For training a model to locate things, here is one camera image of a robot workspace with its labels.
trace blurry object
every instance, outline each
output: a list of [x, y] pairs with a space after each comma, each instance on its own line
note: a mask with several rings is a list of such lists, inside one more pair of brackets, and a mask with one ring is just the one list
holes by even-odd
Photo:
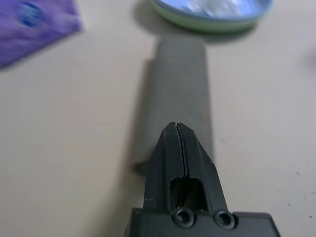
[[189, 30], [234, 33], [253, 27], [273, 0], [150, 0], [165, 19]]
[[72, 0], [0, 0], [0, 66], [79, 29]]

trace white table surface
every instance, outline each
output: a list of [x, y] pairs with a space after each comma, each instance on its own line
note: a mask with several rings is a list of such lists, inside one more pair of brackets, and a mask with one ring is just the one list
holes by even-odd
[[[126, 165], [142, 74], [183, 31], [146, 2], [78, 4], [85, 32], [0, 72], [3, 237], [119, 237], [142, 204]], [[277, 0], [249, 34], [204, 37], [228, 207], [272, 214], [284, 237], [316, 235], [315, 12]]]

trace clamp jaw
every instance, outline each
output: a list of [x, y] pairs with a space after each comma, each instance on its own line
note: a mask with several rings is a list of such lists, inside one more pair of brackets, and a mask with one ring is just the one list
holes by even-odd
[[227, 210], [218, 173], [195, 133], [171, 122], [148, 161], [143, 209], [126, 237], [280, 237], [271, 215]]

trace purple package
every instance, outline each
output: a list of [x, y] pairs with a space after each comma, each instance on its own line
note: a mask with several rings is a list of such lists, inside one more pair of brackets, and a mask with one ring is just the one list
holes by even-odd
[[0, 0], [0, 67], [79, 29], [72, 0]]

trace green dish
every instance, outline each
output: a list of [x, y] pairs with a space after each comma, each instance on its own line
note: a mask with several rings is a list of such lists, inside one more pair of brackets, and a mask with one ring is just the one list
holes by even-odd
[[166, 20], [193, 31], [205, 33], [235, 33], [252, 28], [262, 15], [257, 17], [241, 17], [240, 19], [212, 19], [202, 16], [194, 16], [176, 9], [164, 8], [150, 0], [155, 11]]

